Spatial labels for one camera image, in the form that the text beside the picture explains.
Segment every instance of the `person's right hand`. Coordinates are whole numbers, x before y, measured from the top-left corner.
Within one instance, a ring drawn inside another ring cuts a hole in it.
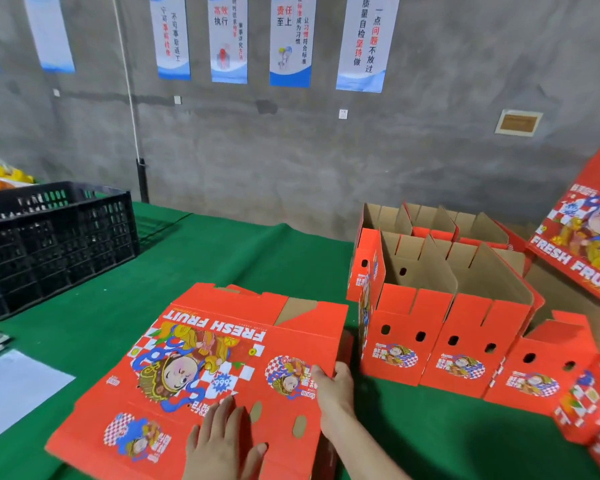
[[[344,362],[336,362],[335,371],[334,379],[329,379],[319,366],[314,365],[311,370],[311,379],[318,386],[320,427],[330,441],[343,419],[355,417],[351,371]]]

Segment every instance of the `white paper sheet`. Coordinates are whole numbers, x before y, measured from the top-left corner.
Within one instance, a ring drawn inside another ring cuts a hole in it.
[[[0,356],[0,434],[73,379],[17,350]]]

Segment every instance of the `hanging banner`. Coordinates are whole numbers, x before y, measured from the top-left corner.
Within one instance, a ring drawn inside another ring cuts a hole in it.
[[[247,83],[247,0],[208,0],[211,82]]]
[[[381,93],[400,0],[347,0],[336,89]]]
[[[75,72],[60,0],[24,0],[24,7],[42,69]]]
[[[191,79],[184,0],[149,0],[155,61],[162,79]]]
[[[270,85],[311,85],[314,24],[315,0],[271,0]]]

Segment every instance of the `green tablecloth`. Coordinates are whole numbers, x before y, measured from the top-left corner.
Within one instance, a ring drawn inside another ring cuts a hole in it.
[[[0,436],[0,480],[77,480],[44,444],[76,399],[195,282],[344,301],[352,243],[135,206],[144,252],[5,322],[12,347],[76,379]],[[355,327],[351,306],[347,326]],[[427,387],[356,377],[356,411],[415,480],[600,479],[551,419]],[[346,472],[338,474],[349,478]]]

